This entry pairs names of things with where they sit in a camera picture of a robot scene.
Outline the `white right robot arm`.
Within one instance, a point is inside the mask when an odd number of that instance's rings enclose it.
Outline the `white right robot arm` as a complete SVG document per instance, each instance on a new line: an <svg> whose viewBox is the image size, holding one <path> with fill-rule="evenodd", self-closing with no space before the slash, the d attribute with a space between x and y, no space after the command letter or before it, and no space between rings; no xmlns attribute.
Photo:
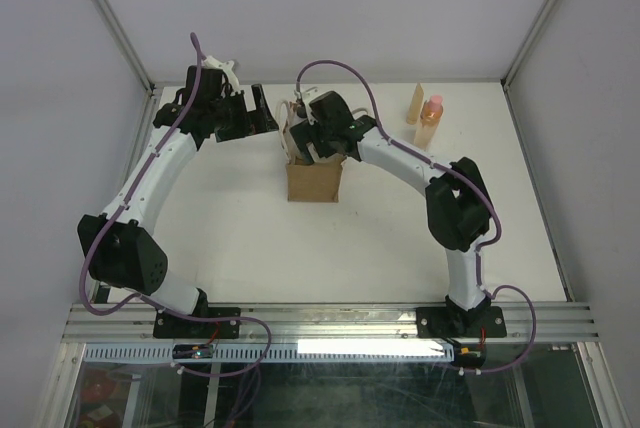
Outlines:
<svg viewBox="0 0 640 428"><path fill-rule="evenodd" d="M441 166L383 132L369 116L356 118L334 91L295 93L289 127L301 160L318 163L334 155L376 166L418 191L426 203L432 237L445 249L449 288L445 297L452 331L469 335L491 305L482 287L479 249L489 231L492 204L477 165L462 158Z"/></svg>

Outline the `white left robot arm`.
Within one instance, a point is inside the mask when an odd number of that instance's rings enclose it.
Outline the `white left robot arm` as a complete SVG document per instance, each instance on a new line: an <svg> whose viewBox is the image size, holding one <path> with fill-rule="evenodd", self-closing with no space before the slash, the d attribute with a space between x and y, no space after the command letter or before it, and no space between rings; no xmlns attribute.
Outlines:
<svg viewBox="0 0 640 428"><path fill-rule="evenodd" d="M88 311L113 312L90 303L87 282L95 280L128 291L128 301L140 298L171 313L188 336L206 331L206 293L170 270L153 234L173 185L207 140L227 142L277 130L262 85L252 85L250 93L254 109L247 108L229 63L188 68L184 87L157 110L147 146L123 187L99 214L79 221L84 253L79 292Z"/></svg>

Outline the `cream round bottle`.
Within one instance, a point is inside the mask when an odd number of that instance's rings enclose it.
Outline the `cream round bottle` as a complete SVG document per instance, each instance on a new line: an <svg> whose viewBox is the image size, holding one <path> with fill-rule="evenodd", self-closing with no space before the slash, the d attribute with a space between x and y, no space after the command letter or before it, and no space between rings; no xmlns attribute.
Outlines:
<svg viewBox="0 0 640 428"><path fill-rule="evenodd" d="M309 153L309 164L327 164L329 162L331 162L334 158L333 155L330 155L329 157L323 157L321 156L315 146L313 144L308 144L307 145L307 150Z"/></svg>

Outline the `orange bottle pink cap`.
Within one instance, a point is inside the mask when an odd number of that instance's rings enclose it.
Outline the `orange bottle pink cap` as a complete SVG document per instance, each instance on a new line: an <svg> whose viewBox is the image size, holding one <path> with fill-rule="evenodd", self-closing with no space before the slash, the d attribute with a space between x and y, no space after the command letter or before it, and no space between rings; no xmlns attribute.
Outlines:
<svg viewBox="0 0 640 428"><path fill-rule="evenodd" d="M444 113L443 97L433 95L424 102L418 121L413 144L425 150L430 144Z"/></svg>

